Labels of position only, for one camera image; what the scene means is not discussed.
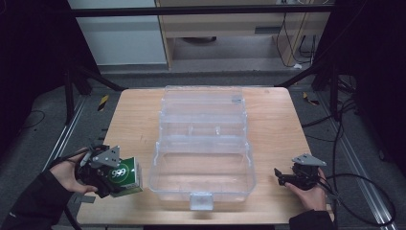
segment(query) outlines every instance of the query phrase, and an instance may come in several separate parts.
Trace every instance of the black sleeve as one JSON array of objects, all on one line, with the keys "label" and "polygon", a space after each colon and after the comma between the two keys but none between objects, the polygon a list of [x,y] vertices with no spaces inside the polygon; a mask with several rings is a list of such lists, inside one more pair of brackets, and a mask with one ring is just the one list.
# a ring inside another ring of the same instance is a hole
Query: black sleeve
[{"label": "black sleeve", "polygon": [[51,172],[43,172],[14,203],[1,229],[51,229],[72,194]]},{"label": "black sleeve", "polygon": [[334,226],[327,211],[310,210],[289,220],[290,230],[332,230]]}]

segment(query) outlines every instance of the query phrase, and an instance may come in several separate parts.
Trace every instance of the green and white box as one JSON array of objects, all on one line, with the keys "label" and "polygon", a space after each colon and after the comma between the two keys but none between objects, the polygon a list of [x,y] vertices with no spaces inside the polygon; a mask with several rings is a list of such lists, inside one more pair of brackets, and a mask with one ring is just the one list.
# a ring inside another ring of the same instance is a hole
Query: green and white box
[{"label": "green and white box", "polygon": [[108,180],[113,184],[125,188],[124,191],[111,194],[113,197],[126,196],[143,191],[142,170],[135,157],[122,160],[118,168],[110,170]]}]

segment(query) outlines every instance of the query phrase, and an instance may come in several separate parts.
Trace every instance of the transparent storage box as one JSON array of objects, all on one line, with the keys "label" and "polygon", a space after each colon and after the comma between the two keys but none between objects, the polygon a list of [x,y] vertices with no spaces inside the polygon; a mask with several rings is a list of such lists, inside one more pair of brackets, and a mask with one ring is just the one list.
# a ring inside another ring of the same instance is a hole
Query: transparent storage box
[{"label": "transparent storage box", "polygon": [[254,161],[240,87],[166,88],[149,188],[191,210],[243,201],[254,190]]}]

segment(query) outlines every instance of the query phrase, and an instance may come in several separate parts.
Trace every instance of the white wall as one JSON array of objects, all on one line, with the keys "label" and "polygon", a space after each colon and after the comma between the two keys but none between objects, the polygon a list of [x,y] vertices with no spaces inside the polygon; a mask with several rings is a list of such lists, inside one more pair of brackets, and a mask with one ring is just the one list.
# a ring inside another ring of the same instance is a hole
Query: white wall
[{"label": "white wall", "polygon": [[[72,9],[155,7],[153,0],[68,0]],[[98,65],[166,64],[157,16],[87,17],[78,23]]]}]

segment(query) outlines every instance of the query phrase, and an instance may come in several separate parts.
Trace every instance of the table top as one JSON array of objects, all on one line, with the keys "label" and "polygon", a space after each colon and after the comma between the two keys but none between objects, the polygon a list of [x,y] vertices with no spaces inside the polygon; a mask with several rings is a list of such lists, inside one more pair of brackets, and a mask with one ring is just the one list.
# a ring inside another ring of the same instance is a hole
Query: table top
[{"label": "table top", "polygon": [[212,211],[190,211],[189,202],[162,201],[147,187],[159,136],[165,89],[128,89],[117,104],[104,143],[121,147],[121,158],[136,157],[144,191],[121,197],[97,196],[82,203],[82,224],[278,224],[304,211],[301,201],[278,184],[274,168],[292,174],[291,159],[310,152],[296,110],[285,88],[243,87],[257,186],[244,202],[214,203]]}]

